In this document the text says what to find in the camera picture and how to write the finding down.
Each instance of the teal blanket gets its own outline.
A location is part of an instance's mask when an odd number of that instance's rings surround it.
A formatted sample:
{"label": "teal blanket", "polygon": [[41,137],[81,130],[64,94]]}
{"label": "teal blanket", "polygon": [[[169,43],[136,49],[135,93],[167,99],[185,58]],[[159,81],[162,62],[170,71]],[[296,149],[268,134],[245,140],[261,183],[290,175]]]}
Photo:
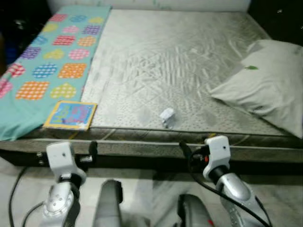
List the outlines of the teal blanket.
{"label": "teal blanket", "polygon": [[0,78],[0,140],[41,126],[59,100],[79,101],[110,7],[66,6]]}

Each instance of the gray mattress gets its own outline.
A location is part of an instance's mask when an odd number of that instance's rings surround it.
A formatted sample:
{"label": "gray mattress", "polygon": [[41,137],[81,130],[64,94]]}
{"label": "gray mattress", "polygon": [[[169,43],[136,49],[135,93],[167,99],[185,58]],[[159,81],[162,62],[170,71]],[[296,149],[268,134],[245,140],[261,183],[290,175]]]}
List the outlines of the gray mattress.
{"label": "gray mattress", "polygon": [[[87,152],[88,141],[98,140],[106,154],[120,154],[123,147],[129,155],[180,157],[176,142],[195,146],[216,133],[242,146],[243,154],[249,148],[261,156],[265,150],[301,155],[301,140],[208,94],[231,76],[246,48],[264,38],[269,37],[245,13],[112,10],[81,99],[98,108],[91,129],[73,136],[76,152]],[[168,107],[176,112],[172,130],[159,117]],[[41,151],[72,134],[37,129],[0,147]]]}

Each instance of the white pillow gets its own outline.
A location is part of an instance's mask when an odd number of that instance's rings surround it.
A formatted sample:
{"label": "white pillow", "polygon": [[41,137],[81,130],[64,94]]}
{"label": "white pillow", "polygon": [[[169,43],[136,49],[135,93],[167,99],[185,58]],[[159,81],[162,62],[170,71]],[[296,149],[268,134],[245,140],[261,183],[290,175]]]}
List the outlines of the white pillow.
{"label": "white pillow", "polygon": [[211,90],[211,96],[302,138],[303,48],[259,40],[248,52],[238,72]]}

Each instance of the book cover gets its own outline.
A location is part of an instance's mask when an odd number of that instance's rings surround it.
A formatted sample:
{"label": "book cover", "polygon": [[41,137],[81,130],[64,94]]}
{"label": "book cover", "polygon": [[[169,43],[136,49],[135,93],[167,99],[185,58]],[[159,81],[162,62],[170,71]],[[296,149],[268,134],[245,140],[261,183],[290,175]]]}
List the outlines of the book cover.
{"label": "book cover", "polygon": [[43,127],[85,131],[90,126],[96,107],[96,103],[59,101]]}

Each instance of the white wall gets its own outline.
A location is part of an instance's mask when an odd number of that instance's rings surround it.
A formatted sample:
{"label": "white wall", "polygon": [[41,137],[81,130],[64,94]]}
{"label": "white wall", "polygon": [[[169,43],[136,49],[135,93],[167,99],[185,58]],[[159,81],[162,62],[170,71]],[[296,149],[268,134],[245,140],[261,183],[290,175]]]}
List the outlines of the white wall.
{"label": "white wall", "polygon": [[65,5],[112,5],[114,9],[247,11],[251,0],[47,0],[55,13]]}

